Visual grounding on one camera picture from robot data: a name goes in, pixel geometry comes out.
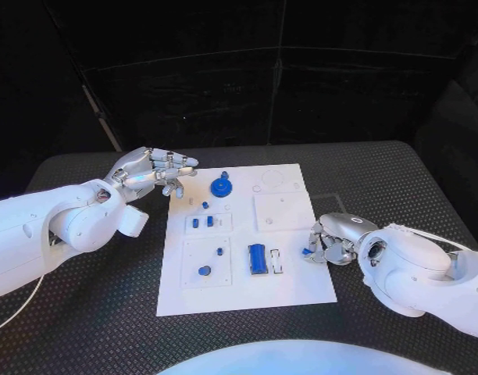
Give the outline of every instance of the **black mat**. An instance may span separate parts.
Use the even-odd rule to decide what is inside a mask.
[[[182,151],[201,167],[299,163],[318,216],[345,209],[379,225],[405,223],[477,246],[403,143]],[[54,157],[29,190],[102,178],[117,157]],[[74,257],[45,277],[31,305],[0,330],[0,373],[155,373],[218,348],[285,338],[342,341],[452,373],[478,373],[478,338],[430,315],[413,319],[389,310],[363,285],[357,265],[331,266],[338,303],[156,318],[168,198],[155,191],[136,206],[151,215],[142,236],[117,234],[102,250]],[[32,287],[0,298],[0,323]]]

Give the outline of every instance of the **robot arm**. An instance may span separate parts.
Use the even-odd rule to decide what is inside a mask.
[[[393,311],[412,317],[432,313],[478,337],[478,252],[420,230],[396,224],[379,229],[341,213],[324,215],[312,233],[306,260],[344,265],[357,258],[363,281]],[[428,238],[459,251],[445,252]]]
[[[117,230],[138,237],[149,215],[128,202],[155,185],[181,198],[178,177],[194,176],[197,165],[197,159],[142,147],[119,159],[105,180],[2,200],[0,295],[105,246]]]

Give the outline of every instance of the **blue knob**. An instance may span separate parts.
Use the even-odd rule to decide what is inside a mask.
[[[231,193],[233,186],[229,178],[229,172],[224,171],[220,178],[211,183],[211,193],[218,198],[227,197]]]
[[[211,267],[210,266],[200,267],[198,273],[203,276],[208,276],[211,274]]]

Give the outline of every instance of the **robotic hand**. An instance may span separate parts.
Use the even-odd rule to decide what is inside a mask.
[[[198,160],[141,147],[92,180],[0,201],[0,295],[51,272],[74,255],[93,252],[119,230],[138,237],[149,215],[128,205],[164,185],[182,197],[181,176]]]
[[[459,250],[445,252],[430,240]],[[309,262],[347,265],[358,260],[363,282],[397,313],[436,315],[478,337],[478,252],[420,230],[390,224],[379,229],[348,214],[321,217],[311,231]]]

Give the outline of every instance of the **table surface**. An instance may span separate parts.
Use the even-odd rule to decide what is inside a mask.
[[[400,142],[178,151],[203,168],[299,163],[317,216],[347,211],[477,248],[415,150]],[[120,155],[51,158],[29,191],[103,178]],[[168,198],[154,191],[135,206],[151,215],[141,237],[116,234],[103,249],[68,260],[0,330],[0,373],[155,373],[216,349],[292,338],[347,342],[452,373],[478,373],[478,338],[429,314],[407,318],[387,309],[357,264],[330,265],[338,303],[156,317]],[[32,289],[34,283],[0,298],[0,323]]]

